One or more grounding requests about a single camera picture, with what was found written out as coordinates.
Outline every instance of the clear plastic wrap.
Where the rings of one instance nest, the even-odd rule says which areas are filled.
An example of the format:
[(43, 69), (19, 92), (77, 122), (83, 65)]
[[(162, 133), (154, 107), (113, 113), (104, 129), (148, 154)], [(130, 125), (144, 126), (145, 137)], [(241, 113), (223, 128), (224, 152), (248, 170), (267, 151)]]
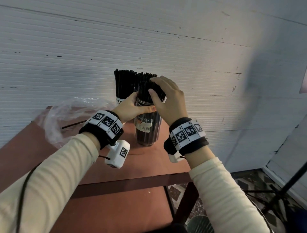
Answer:
[(66, 129), (62, 127), (87, 120), (99, 109), (112, 110), (115, 107), (115, 101), (102, 97), (74, 97), (57, 102), (50, 110), (44, 110), (35, 122), (45, 130), (46, 140), (59, 149), (77, 134), (83, 123)]

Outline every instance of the barcode sticker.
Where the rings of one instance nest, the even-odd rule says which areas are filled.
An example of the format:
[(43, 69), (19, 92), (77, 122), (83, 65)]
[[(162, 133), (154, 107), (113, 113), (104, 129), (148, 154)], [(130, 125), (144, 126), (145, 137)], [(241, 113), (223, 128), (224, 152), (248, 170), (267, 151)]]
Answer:
[(138, 117), (135, 121), (135, 127), (145, 133), (150, 132), (150, 128), (153, 125), (153, 119)]

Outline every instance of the cream long-sleeve shirt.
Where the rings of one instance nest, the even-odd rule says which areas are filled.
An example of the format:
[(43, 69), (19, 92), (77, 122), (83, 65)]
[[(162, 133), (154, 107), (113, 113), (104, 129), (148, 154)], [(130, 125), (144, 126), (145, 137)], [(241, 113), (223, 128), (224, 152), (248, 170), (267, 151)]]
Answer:
[[(24, 197), (21, 233), (49, 232), (89, 167), (98, 158), (94, 143), (78, 134), (31, 175)], [(15, 232), (21, 187), (27, 174), (0, 194), (0, 232)], [(190, 171), (215, 232), (270, 232), (218, 158)]]

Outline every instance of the reddish-brown table top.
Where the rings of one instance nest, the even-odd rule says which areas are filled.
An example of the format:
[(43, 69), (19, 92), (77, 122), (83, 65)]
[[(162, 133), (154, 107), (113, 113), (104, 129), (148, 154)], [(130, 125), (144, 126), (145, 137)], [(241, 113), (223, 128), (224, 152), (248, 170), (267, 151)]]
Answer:
[[(78, 130), (78, 127), (73, 127), (68, 133), (76, 134)], [(187, 173), (190, 170), (188, 163), (185, 160), (176, 164), (171, 163), (163, 149), (164, 140), (169, 134), (164, 121), (158, 141), (150, 147), (143, 147), (136, 142), (132, 122), (124, 125), (124, 131), (120, 139), (129, 142), (131, 149), (123, 167), (111, 168), (99, 157), (81, 180), (75, 197), (171, 185), (190, 180)], [(35, 122), (31, 122), (0, 149), (0, 192), (56, 150), (46, 141), (44, 130)], [(104, 148), (99, 153), (106, 155), (108, 149)]]

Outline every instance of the clear plastic jar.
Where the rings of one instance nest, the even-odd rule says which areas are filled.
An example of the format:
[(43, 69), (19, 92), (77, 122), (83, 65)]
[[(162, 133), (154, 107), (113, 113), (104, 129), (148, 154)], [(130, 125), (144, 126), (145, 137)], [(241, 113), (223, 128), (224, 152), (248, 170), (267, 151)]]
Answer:
[[(136, 102), (136, 106), (150, 105), (154, 104), (142, 101), (140, 99), (138, 99)], [(143, 146), (153, 145), (159, 138), (161, 121), (162, 119), (158, 112), (138, 115), (134, 119), (137, 142)]]

